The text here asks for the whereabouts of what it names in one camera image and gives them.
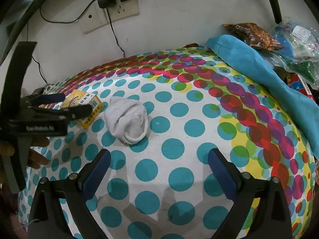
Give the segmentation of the yellow small carton box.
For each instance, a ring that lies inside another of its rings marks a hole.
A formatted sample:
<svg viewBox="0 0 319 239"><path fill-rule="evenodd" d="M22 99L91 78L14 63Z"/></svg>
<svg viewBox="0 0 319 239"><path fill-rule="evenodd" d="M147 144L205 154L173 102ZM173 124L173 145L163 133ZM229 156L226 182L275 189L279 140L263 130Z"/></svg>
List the yellow small carton box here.
<svg viewBox="0 0 319 239"><path fill-rule="evenodd" d="M74 90L66 97L60 108L70 110L75 120L87 129L104 106L96 94Z"/></svg>

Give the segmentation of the blue towel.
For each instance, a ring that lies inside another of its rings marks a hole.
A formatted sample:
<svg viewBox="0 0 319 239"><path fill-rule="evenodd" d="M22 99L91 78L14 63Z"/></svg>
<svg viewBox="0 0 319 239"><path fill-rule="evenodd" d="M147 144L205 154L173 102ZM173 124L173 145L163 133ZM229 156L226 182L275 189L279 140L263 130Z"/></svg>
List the blue towel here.
<svg viewBox="0 0 319 239"><path fill-rule="evenodd" d="M302 131L318 158L318 105L300 92L288 87L253 48L231 35L209 38L206 46L233 69L258 83L277 99Z"/></svg>

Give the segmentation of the polka dot bed sheet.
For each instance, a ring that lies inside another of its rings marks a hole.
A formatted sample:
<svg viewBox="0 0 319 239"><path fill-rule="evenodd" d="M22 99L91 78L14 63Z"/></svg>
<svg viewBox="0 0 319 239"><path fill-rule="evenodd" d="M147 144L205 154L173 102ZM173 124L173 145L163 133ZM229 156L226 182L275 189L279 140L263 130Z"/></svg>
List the polka dot bed sheet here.
<svg viewBox="0 0 319 239"><path fill-rule="evenodd" d="M63 138L38 148L49 164L28 169L18 218L29 213L42 177L65 179L106 148L111 165L87 207L111 238L210 238L229 213L209 165L218 148L256 179L278 177L289 206L292 237L309 227L315 159L308 140L263 87L213 52L181 48L123 58L47 86L47 94L94 93L139 101L149 129L135 145L111 135L106 113L88 128L69 125Z"/></svg>

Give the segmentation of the clear plastic bag pile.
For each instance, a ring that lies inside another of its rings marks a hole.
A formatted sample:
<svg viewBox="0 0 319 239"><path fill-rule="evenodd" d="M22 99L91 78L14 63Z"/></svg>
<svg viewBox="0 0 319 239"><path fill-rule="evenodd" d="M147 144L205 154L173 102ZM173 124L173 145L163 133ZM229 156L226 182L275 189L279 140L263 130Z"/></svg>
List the clear plastic bag pile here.
<svg viewBox="0 0 319 239"><path fill-rule="evenodd" d="M288 72L300 74L318 89L318 29L287 17L271 33L283 49L275 51Z"/></svg>

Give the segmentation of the brown snack packet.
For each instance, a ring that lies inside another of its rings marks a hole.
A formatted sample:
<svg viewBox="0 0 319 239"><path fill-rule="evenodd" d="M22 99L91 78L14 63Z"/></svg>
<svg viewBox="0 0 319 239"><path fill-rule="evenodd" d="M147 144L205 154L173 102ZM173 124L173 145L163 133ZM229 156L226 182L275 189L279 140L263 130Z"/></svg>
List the brown snack packet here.
<svg viewBox="0 0 319 239"><path fill-rule="evenodd" d="M284 46L255 23L223 24L241 41L250 47L268 51L281 50Z"/></svg>

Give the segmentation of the white wall socket plate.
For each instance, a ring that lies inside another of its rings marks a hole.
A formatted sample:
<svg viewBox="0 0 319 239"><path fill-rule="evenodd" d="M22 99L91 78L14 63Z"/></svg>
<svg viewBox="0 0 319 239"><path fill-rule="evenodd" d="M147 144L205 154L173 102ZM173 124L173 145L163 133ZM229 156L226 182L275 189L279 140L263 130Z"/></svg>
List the white wall socket plate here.
<svg viewBox="0 0 319 239"><path fill-rule="evenodd" d="M138 0L127 0L124 2L116 0L116 2L117 4L115 7L108 8L112 22L135 16L140 13ZM106 10L102 10L99 7L98 2L95 1L80 18L79 24L82 33L88 34L99 27L109 24L108 14Z"/></svg>

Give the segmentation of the wall-mounted black television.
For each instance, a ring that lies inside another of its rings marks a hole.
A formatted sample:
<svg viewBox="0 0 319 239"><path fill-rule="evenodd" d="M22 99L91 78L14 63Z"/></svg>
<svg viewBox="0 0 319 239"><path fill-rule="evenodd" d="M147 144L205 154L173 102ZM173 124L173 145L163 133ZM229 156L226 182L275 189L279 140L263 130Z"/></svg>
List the wall-mounted black television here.
<svg viewBox="0 0 319 239"><path fill-rule="evenodd" d="M27 22L46 0L1 0L1 62Z"/></svg>

